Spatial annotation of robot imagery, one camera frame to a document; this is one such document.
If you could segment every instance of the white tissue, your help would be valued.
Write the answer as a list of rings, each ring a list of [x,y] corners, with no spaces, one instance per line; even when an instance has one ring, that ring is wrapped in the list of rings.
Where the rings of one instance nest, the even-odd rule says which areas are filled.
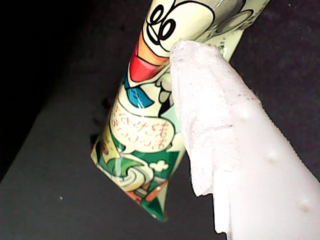
[[[172,94],[197,196],[235,240],[319,240],[320,183],[216,47],[178,42]]]

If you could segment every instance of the cartoon illustration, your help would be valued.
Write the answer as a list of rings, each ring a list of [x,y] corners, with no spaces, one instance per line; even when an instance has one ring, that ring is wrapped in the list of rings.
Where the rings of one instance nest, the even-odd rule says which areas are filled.
[[[166,218],[168,179],[185,153],[171,93],[170,51],[179,40],[205,42],[241,27],[254,13],[245,9],[247,2],[153,0],[93,146],[97,167],[160,221]]]

